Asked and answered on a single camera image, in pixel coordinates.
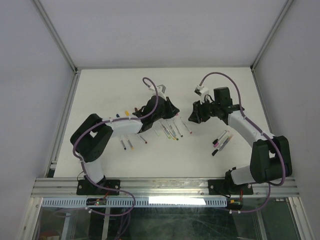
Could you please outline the pink cap marker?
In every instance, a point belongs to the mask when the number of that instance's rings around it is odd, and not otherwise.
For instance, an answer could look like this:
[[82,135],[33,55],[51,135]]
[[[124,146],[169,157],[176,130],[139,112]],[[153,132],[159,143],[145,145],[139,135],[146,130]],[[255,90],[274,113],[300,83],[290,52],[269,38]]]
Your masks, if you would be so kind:
[[184,127],[187,129],[187,131],[189,132],[189,134],[192,134],[193,132],[191,131],[191,129],[187,126],[187,124],[183,121],[183,119],[180,117],[180,120],[182,122],[182,124],[184,125]]

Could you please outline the blue cap marker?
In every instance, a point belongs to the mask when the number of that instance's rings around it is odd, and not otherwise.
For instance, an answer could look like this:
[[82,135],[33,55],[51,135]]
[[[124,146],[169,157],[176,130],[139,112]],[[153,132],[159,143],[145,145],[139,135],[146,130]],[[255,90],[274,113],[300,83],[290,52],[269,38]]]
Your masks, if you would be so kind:
[[120,143],[121,143],[123,149],[124,149],[124,150],[127,150],[127,147],[126,147],[126,145],[125,145],[125,143],[124,143],[124,141],[122,140],[121,137],[119,137],[119,140],[120,140]]

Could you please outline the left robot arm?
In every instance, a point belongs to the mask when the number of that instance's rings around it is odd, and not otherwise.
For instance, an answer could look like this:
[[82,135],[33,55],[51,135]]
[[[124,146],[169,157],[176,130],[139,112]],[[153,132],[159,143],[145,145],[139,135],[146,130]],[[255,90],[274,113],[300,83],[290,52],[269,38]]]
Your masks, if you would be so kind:
[[84,174],[90,180],[87,188],[100,194],[105,188],[105,175],[99,157],[111,138],[127,134],[144,133],[160,119],[172,119],[180,110],[169,97],[152,96],[146,105],[126,117],[105,120],[96,113],[90,114],[70,137],[73,152],[80,158]]

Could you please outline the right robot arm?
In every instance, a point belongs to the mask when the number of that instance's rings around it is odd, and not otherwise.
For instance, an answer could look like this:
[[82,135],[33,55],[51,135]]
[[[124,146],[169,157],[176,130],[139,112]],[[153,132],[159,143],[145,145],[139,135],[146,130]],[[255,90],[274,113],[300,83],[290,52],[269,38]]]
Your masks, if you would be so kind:
[[211,117],[219,118],[236,130],[250,145],[252,151],[248,166],[233,168],[225,173],[222,183],[213,188],[222,194],[235,194],[247,184],[273,184],[275,180],[284,181],[293,173],[289,141],[284,136],[264,132],[245,116],[244,108],[233,104],[228,87],[215,88],[214,96],[209,89],[197,86],[194,92],[200,99],[192,105],[188,120],[197,124]]

